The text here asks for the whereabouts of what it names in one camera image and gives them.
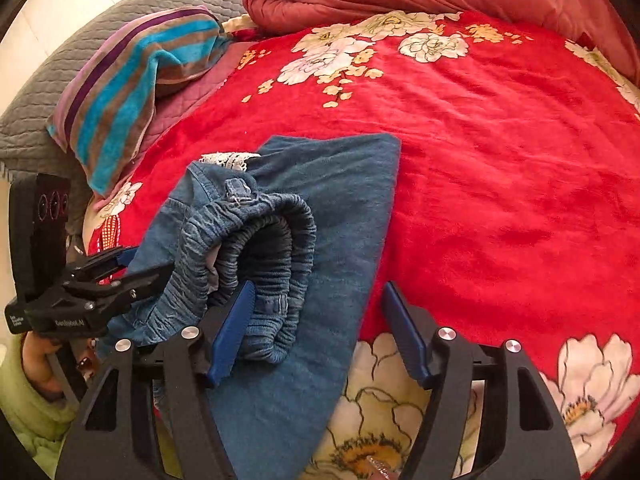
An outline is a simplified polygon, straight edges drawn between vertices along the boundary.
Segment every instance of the blue stripe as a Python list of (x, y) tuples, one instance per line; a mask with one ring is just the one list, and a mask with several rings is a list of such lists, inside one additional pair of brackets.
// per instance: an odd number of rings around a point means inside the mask
[(109, 105), (114, 96), (116, 96), (123, 88), (123, 86), (126, 85), (131, 75), (136, 71), (140, 65), (140, 59), (143, 51), (147, 46), (152, 43), (176, 40), (177, 38), (191, 34), (192, 32), (211, 30), (214, 28), (219, 28), (218, 24), (214, 20), (197, 20), (196, 22), (185, 23), (141, 38), (134, 46), (129, 60), (127, 60), (118, 73), (105, 85), (87, 111), (78, 135), (78, 142), (76, 143), (76, 156), (78, 159), (86, 165), (89, 146), (94, 138), (95, 129), (100, 122), (100, 118), (102, 117), (105, 108)]
[(224, 44), (228, 44), (228, 40), (224, 37), (215, 36), (207, 41), (185, 45), (172, 51), (158, 50), (149, 57), (140, 81), (113, 118), (111, 129), (102, 144), (100, 157), (91, 177), (90, 187), (92, 189), (101, 194), (109, 191), (108, 185), (120, 164), (122, 152), (131, 133), (130, 130), (138, 120), (142, 107), (149, 99), (150, 92), (156, 86), (158, 68), (186, 64), (208, 56), (217, 41), (223, 45), (222, 48), (217, 49), (216, 56), (211, 63), (213, 64), (225, 51)]
[(177, 57), (182, 64), (195, 63), (203, 57), (207, 57), (211, 53), (213, 44), (218, 38), (219, 36), (209, 38), (207, 41), (203, 41), (202, 43), (179, 46), (178, 48), (170, 50), (169, 53)]

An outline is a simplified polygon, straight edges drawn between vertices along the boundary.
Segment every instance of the blue gripper pad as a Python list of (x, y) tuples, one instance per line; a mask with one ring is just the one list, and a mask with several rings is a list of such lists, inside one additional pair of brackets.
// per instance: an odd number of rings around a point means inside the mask
[(382, 293), (382, 311), (391, 327), (406, 371), (422, 385), (431, 377), (428, 368), (430, 352), (415, 327), (408, 308), (417, 310), (417, 307), (406, 304), (392, 282), (386, 283)]
[(226, 316), (218, 336), (211, 345), (211, 367), (207, 379), (212, 386), (218, 386), (229, 376), (234, 365), (244, 330), (249, 324), (255, 307), (255, 285), (244, 282), (229, 299), (232, 306)]

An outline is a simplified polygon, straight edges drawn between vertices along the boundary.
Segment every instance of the human hand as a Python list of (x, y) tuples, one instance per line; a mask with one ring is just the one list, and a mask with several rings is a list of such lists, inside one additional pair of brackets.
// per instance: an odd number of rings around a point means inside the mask
[[(97, 358), (92, 348), (91, 340), (87, 340), (86, 351), (80, 357), (79, 370), (87, 377), (93, 374)], [(33, 387), (44, 397), (58, 396), (62, 387), (55, 375), (47, 356), (55, 354), (62, 343), (40, 337), (35, 332), (27, 332), (22, 344), (22, 369)]]

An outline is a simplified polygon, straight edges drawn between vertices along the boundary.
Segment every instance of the red duvet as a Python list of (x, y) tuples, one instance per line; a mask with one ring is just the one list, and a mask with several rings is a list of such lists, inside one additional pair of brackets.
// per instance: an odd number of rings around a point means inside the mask
[[(395, 347), (380, 335), (378, 302), (395, 280), (411, 303), (471, 341), (518, 339), (547, 378), (587, 472), (628, 423), (640, 389), (638, 96), (595, 66), (597, 54), (555, 33), (475, 12), (457, 18), (391, 13), (256, 44), (210, 100), (148, 150), (92, 250), (140, 243), (185, 167), (204, 154), (254, 152), (276, 134), (395, 134), (395, 204), (350, 387), (377, 381), (388, 392), (400, 458), (381, 443), (369, 451), (399, 465), (412, 430), (399, 413), (411, 426), (411, 409), (427, 401), (408, 383), (398, 387), (406, 374), (397, 367), (381, 368)], [(341, 405), (358, 404), (361, 433), (384, 424), (367, 418), (375, 411), (367, 391), (347, 389)], [(471, 411), (468, 434), (477, 439)], [(360, 465), (343, 444), (351, 438), (353, 449), (363, 435), (338, 438), (334, 419), (318, 456), (341, 461), (315, 460), (305, 475), (357, 478)], [(463, 446), (457, 473), (472, 456)]]

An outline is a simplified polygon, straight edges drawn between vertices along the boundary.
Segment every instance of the metal screw head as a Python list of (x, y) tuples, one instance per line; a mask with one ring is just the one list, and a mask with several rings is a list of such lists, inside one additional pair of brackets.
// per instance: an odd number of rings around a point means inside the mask
[(126, 352), (129, 348), (131, 348), (131, 341), (128, 339), (121, 339), (116, 343), (116, 350), (118, 352)]
[(514, 354), (517, 354), (520, 350), (522, 350), (522, 345), (516, 341), (515, 339), (509, 339), (505, 344), (504, 347), (509, 351), (512, 352)]
[(443, 326), (440, 330), (438, 330), (438, 337), (440, 339), (444, 339), (444, 341), (451, 341), (456, 338), (456, 331), (448, 326)]
[(182, 337), (185, 339), (194, 339), (200, 335), (200, 330), (197, 326), (187, 326), (182, 329)]

